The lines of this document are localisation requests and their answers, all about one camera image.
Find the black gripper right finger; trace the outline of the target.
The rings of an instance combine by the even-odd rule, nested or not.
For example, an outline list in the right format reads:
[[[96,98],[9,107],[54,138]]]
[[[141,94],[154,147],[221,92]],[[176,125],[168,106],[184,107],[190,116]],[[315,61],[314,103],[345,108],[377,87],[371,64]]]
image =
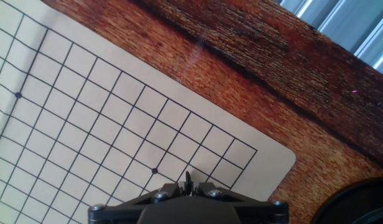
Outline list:
[[[199,183],[193,189],[193,196],[229,205],[242,222],[288,223],[288,203],[281,200],[261,202],[245,195],[215,186],[212,182]]]

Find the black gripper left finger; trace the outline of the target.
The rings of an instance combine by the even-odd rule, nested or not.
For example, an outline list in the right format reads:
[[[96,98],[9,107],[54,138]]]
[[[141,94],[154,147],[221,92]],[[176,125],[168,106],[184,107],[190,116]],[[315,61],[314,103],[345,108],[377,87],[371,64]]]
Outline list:
[[[142,212],[151,205],[185,196],[185,183],[164,184],[161,188],[115,206],[102,203],[88,208],[88,224],[137,223]]]

